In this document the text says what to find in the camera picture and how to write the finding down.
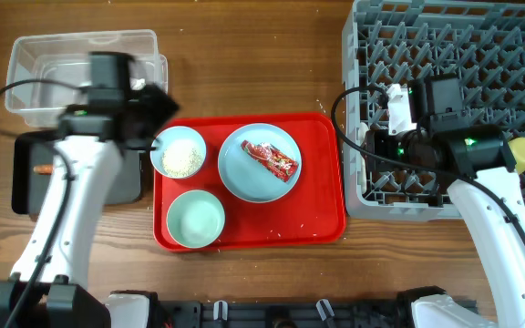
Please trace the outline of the orange carrot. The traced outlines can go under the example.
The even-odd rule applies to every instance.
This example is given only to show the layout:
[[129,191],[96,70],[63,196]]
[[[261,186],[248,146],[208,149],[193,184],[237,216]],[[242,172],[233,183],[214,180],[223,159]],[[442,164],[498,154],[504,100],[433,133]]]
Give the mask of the orange carrot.
[[33,167],[33,171],[38,175],[51,175],[54,171],[54,166],[51,164],[37,165]]

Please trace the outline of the light blue plate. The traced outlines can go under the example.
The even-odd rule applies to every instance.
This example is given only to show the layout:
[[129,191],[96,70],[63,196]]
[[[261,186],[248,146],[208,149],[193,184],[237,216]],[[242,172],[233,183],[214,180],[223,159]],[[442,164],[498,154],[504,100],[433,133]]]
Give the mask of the light blue plate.
[[[277,147],[299,167],[286,182],[249,156],[243,149],[244,140],[259,145]],[[253,123],[234,130],[222,143],[218,155],[218,171],[223,185],[237,198],[253,203],[278,200],[291,191],[302,172],[302,154],[285,130],[271,124]]]

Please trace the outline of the red snack wrapper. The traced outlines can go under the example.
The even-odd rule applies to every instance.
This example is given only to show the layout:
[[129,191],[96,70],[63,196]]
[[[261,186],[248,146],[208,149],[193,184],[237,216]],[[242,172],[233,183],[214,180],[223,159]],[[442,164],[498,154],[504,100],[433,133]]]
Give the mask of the red snack wrapper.
[[241,148],[282,182],[288,182],[299,169],[299,163],[295,159],[286,156],[268,142],[253,144],[244,140]]

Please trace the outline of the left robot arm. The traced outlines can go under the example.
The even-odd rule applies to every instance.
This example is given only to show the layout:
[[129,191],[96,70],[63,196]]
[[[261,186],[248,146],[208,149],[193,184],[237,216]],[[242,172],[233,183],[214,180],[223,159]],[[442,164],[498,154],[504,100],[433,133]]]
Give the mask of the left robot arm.
[[134,57],[92,52],[84,104],[67,106],[56,137],[26,138],[53,155],[52,175],[30,242],[0,280],[0,327],[164,327],[155,292],[116,291],[101,302],[88,290],[96,227],[127,151],[151,152],[178,104],[156,84],[130,83]]

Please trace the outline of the light green bowl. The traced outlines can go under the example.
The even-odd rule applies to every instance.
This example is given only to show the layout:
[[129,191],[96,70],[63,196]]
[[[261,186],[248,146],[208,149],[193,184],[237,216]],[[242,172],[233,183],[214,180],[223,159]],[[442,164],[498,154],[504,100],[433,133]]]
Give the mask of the light green bowl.
[[221,202],[205,190],[179,195],[167,211],[167,230],[173,240],[189,249],[204,248],[215,242],[225,226]]

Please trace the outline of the blue bowl with rice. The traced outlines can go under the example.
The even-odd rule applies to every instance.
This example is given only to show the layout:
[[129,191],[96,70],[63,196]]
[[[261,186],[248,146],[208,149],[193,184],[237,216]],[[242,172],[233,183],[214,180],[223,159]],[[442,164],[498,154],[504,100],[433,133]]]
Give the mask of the blue bowl with rice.
[[195,175],[207,157],[202,135],[184,126],[164,129],[151,146],[149,158],[153,168],[171,179],[186,179]]

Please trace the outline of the white plastic spoon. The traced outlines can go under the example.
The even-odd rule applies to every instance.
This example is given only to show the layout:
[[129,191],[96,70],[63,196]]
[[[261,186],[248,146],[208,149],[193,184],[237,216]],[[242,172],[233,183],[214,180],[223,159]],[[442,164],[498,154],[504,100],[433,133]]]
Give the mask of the white plastic spoon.
[[365,135],[369,130],[369,127],[365,122],[360,122],[356,132],[356,141],[359,146],[363,146],[365,143]]

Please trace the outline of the yellow plastic cup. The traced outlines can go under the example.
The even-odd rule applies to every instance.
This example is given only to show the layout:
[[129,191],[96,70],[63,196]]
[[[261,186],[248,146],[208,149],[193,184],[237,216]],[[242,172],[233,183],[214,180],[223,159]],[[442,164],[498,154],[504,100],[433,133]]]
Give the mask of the yellow plastic cup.
[[518,174],[525,171],[525,138],[514,138],[509,142],[509,147],[516,161],[515,170]]

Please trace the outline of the white tissue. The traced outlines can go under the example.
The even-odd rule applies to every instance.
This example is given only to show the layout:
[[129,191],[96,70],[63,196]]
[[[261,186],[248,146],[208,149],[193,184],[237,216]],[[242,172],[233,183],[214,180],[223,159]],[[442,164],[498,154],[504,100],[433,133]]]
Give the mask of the white tissue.
[[132,90],[141,90],[146,86],[146,80],[144,78],[132,78],[130,85]]

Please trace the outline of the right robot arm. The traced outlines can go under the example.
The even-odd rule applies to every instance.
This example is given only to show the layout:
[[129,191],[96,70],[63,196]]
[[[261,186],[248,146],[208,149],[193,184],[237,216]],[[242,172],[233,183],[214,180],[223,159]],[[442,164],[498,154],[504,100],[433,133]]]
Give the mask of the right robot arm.
[[525,205],[502,130],[471,123],[456,75],[373,87],[388,127],[369,131],[366,166],[429,171],[474,241],[501,327],[525,327]]

